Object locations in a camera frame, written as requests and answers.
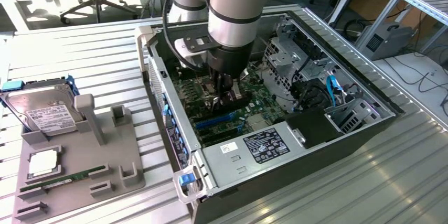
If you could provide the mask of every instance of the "power supply label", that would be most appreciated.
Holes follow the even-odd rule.
[[[288,146],[275,128],[246,137],[243,140],[259,164],[290,152]]]
[[[44,133],[75,126],[75,120],[66,105],[30,110],[26,114]]]

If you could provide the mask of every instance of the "blue pcie slot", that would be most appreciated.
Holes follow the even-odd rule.
[[[196,129],[200,130],[200,129],[207,128],[210,126],[215,126],[219,123],[232,121],[234,118],[235,118],[235,114],[236,114],[236,112],[232,112],[232,113],[230,113],[227,115],[223,115],[223,116],[219,116],[218,118],[214,118],[212,120],[208,120],[206,122],[198,123],[196,124]]]

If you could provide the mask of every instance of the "hard drive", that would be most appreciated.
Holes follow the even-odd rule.
[[[0,100],[28,131],[55,136],[75,131],[75,123],[84,120],[83,114],[75,110],[76,94],[74,78],[27,84],[10,81],[3,85]]]

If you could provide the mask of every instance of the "white sticker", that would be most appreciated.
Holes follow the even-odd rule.
[[[75,126],[75,120],[66,105],[30,110],[26,114],[44,133]]]
[[[238,149],[238,145],[235,142],[222,145],[220,147],[224,154]]]

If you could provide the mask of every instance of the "warning label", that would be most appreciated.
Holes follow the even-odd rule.
[[[75,126],[75,120],[66,105],[26,111],[42,132],[52,132]]]
[[[246,137],[243,140],[259,164],[290,152],[275,128]]]

